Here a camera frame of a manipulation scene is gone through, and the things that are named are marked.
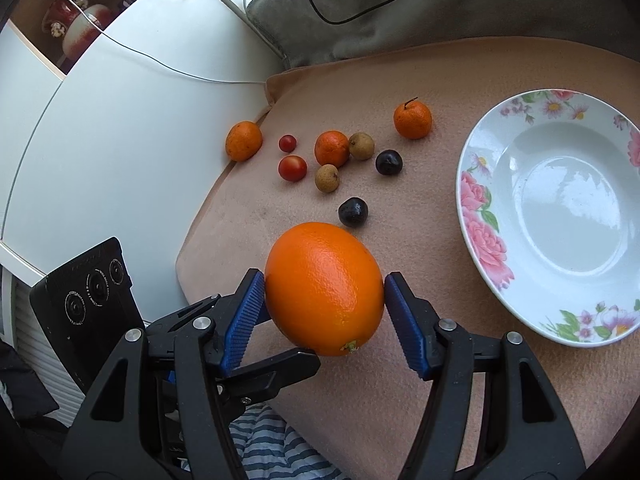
black speaker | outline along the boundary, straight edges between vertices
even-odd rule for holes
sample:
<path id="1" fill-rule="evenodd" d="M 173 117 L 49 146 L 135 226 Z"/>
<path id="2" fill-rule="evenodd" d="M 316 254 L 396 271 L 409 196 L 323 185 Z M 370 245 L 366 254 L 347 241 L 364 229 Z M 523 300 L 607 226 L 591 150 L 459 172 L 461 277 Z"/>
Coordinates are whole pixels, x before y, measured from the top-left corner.
<path id="1" fill-rule="evenodd" d="M 86 393 L 122 335 L 144 324 L 117 238 L 50 272 L 29 299 L 58 358 Z"/>

black cable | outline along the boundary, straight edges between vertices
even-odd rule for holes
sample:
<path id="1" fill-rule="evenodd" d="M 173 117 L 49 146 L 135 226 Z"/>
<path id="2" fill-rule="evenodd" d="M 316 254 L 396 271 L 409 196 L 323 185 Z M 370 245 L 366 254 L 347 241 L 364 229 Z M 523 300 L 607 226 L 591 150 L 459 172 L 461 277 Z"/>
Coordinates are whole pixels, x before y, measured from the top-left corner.
<path id="1" fill-rule="evenodd" d="M 362 12 L 359 12 L 357 14 L 355 14 L 354 16 L 351 16 L 350 18 L 347 18 L 346 20 L 341 20 L 340 22 L 332 22 L 331 20 L 326 19 L 321 12 L 318 10 L 318 8 L 316 7 L 316 4 L 314 3 L 313 0 L 309 0 L 309 3 L 311 4 L 311 6 L 314 8 L 314 11 L 316 12 L 316 14 L 318 15 L 318 17 L 323 20 L 325 23 L 328 23 L 329 25 L 343 25 L 345 23 L 349 23 L 352 22 L 353 20 L 355 20 L 356 18 L 359 18 L 360 16 L 364 16 L 365 14 L 367 14 L 368 12 L 371 12 L 372 10 L 376 10 L 379 9 L 380 7 L 384 7 L 387 4 L 390 4 L 391 2 L 394 2 L 396 0 L 386 0 L 380 4 L 377 4 L 373 7 L 369 7 L 369 9 L 365 9 Z"/>

blue striped cloth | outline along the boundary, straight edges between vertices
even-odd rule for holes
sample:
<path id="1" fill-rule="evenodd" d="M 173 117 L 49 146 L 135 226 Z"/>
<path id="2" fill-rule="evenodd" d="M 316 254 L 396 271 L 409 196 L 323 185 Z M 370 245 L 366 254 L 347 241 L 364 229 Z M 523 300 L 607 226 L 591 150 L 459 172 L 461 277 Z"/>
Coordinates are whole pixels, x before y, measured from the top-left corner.
<path id="1" fill-rule="evenodd" d="M 229 431 L 249 480 L 350 480 L 266 404 L 248 408 Z"/>

floral plate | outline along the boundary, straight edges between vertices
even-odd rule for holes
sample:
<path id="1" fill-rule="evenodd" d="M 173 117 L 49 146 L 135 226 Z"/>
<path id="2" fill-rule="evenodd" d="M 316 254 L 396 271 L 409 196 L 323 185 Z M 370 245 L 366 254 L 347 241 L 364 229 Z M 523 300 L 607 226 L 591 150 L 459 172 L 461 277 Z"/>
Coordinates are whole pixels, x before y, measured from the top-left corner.
<path id="1" fill-rule="evenodd" d="M 462 150 L 458 218 L 478 270 L 527 326 L 596 347 L 640 325 L 640 132 L 594 97 L 526 92 Z"/>

metal screw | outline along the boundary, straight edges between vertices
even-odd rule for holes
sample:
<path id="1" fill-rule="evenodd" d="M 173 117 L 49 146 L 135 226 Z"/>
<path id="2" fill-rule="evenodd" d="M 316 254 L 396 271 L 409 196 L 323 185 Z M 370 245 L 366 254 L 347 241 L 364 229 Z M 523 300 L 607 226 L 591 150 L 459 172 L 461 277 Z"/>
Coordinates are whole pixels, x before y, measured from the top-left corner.
<path id="1" fill-rule="evenodd" d="M 124 339 L 133 343 L 140 339 L 140 336 L 142 336 L 142 331 L 139 328 L 132 328 L 131 330 L 127 330 L 127 333 L 124 335 Z"/>
<path id="2" fill-rule="evenodd" d="M 438 322 L 438 326 L 443 329 L 446 330 L 447 332 L 451 332 L 452 330 L 455 330 L 458 326 L 458 324 L 453 321 L 452 319 L 449 318 L 443 318 Z"/>
<path id="3" fill-rule="evenodd" d="M 523 341 L 522 335 L 519 334 L 518 332 L 509 332 L 507 334 L 507 341 L 514 345 L 519 345 Z"/>
<path id="4" fill-rule="evenodd" d="M 206 328 L 209 328 L 210 326 L 211 320 L 206 316 L 197 317 L 193 320 L 193 327 L 197 328 L 198 330 L 204 330 Z"/>

